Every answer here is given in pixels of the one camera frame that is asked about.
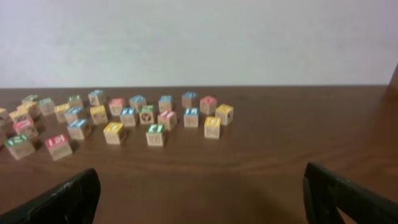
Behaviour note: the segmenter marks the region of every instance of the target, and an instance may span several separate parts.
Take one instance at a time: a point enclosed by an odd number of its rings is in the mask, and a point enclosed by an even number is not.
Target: brown table
[[[92,89],[0,90],[9,111],[29,94],[56,104]],[[398,104],[386,86],[105,88],[109,97],[143,94],[157,104],[173,95],[179,124],[163,149],[148,148],[145,127],[109,146],[95,128],[74,155],[52,161],[47,149],[15,161],[0,150],[0,213],[88,167],[101,181],[94,223],[306,223],[302,176],[319,162],[398,202]],[[219,140],[184,129],[181,94],[193,90],[233,105]],[[41,117],[41,140],[67,133],[54,115]]]

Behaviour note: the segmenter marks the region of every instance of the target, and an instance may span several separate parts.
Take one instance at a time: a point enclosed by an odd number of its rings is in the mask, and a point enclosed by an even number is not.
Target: yellow block top
[[[205,125],[214,126],[214,127],[220,127],[221,118],[208,116],[206,118]]]
[[[124,126],[123,123],[120,122],[110,122],[105,128],[104,132],[105,133],[118,133],[120,129],[122,129]]]
[[[94,106],[94,107],[90,108],[90,113],[91,114],[96,114],[96,113],[100,113],[100,112],[105,112],[105,106],[104,105]]]
[[[55,112],[58,112],[58,111],[66,111],[66,110],[69,110],[69,108],[70,108],[69,103],[65,103],[65,104],[56,106],[56,107],[54,108],[54,111],[55,111]]]
[[[221,112],[221,113],[229,113],[232,110],[234,110],[234,108],[232,106],[225,105],[225,104],[219,105],[219,107],[217,107],[217,109],[216,109],[216,111]]]

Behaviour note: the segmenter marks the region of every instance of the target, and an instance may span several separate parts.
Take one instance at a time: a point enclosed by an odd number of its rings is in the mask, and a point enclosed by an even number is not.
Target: blue block top
[[[144,99],[145,99],[145,97],[141,96],[141,95],[133,96],[132,98],[130,98],[130,100],[133,101],[133,102],[140,102],[140,101],[142,101]]]
[[[159,101],[173,101],[172,96],[160,96]]]
[[[135,113],[137,113],[137,110],[135,108],[123,108],[123,110],[120,112],[120,115],[130,115]]]
[[[198,108],[186,108],[184,111],[184,115],[199,115]]]
[[[71,128],[80,128],[80,127],[83,127],[84,125],[86,125],[87,122],[88,122],[87,119],[77,119],[77,120],[75,120],[74,122],[70,123],[70,124],[68,125],[68,127],[71,127]]]

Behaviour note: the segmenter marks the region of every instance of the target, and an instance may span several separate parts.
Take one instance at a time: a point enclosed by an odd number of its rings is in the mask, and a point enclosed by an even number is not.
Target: block face
[[[234,117],[234,108],[229,105],[220,105],[216,109],[216,117],[221,118],[222,125],[228,125]]]
[[[217,100],[211,96],[206,96],[200,100],[200,112],[207,115],[216,111]]]
[[[109,102],[109,109],[111,111],[112,116],[119,116],[123,108],[124,108],[123,98],[113,99]]]

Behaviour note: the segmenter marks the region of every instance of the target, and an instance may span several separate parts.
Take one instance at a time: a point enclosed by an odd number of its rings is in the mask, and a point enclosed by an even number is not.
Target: wooden alphabet block
[[[205,138],[220,138],[221,119],[208,116],[205,121]]]
[[[141,95],[133,96],[132,98],[130,98],[130,107],[135,108],[137,111],[139,111],[141,107],[146,104],[147,100]]]
[[[120,116],[120,112],[122,112],[124,108],[124,99],[112,99],[109,102],[109,109],[111,110],[112,116]]]
[[[72,139],[83,140],[91,133],[91,126],[87,119],[76,119],[68,125],[68,132]]]
[[[166,140],[163,124],[152,124],[147,129],[148,146],[163,146]]]
[[[14,127],[15,131],[17,132],[17,134],[19,134],[19,135],[24,134],[30,139],[36,138],[37,136],[39,136],[39,133],[36,130],[35,124],[31,119],[21,121],[18,123],[14,123],[13,127]]]
[[[69,103],[58,105],[54,108],[55,115],[59,123],[66,122],[65,112],[70,109]]]
[[[10,113],[10,117],[14,123],[32,119],[26,109],[17,110]]]
[[[200,100],[200,112],[204,114],[212,114],[216,111],[217,100],[211,96],[206,96]]]
[[[108,122],[108,115],[106,115],[104,105],[90,108],[90,113],[94,124],[103,124]]]
[[[55,104],[51,98],[46,98],[39,101],[39,107],[43,116],[47,116],[54,113]]]
[[[120,112],[120,121],[125,127],[131,127],[137,125],[138,114],[135,108],[123,108]]]
[[[186,108],[184,111],[184,126],[186,128],[199,127],[199,109]]]
[[[173,110],[173,97],[172,96],[161,96],[159,98],[159,112]]]
[[[81,100],[80,95],[69,96],[68,103],[70,107],[82,107],[84,108],[83,100]]]
[[[144,105],[139,111],[139,120],[141,124],[154,124],[155,123],[155,106]]]
[[[42,113],[37,102],[26,101],[23,105],[17,107],[17,110],[27,110],[31,118],[35,119]]]
[[[38,95],[29,95],[22,100],[22,104],[27,102],[37,102],[39,100]]]
[[[228,125],[234,119],[234,108],[229,105],[219,105],[216,109],[216,117],[221,118],[222,125]]]
[[[35,147],[24,134],[6,140],[6,146],[16,160],[22,159],[35,152]]]
[[[69,146],[68,138],[64,134],[47,139],[45,145],[54,161],[73,153],[72,148]]]
[[[182,95],[182,107],[184,108],[198,107],[198,95],[192,91],[184,93]]]
[[[82,107],[72,107],[65,112],[65,119],[68,124],[74,122],[77,119],[86,119],[86,111]]]
[[[103,90],[94,90],[88,94],[88,99],[92,106],[99,106],[106,102],[106,95]]]
[[[163,124],[164,128],[170,131],[177,125],[177,114],[175,111],[164,111],[157,116],[157,122]]]
[[[110,122],[104,129],[106,143],[121,144],[127,137],[123,123]]]

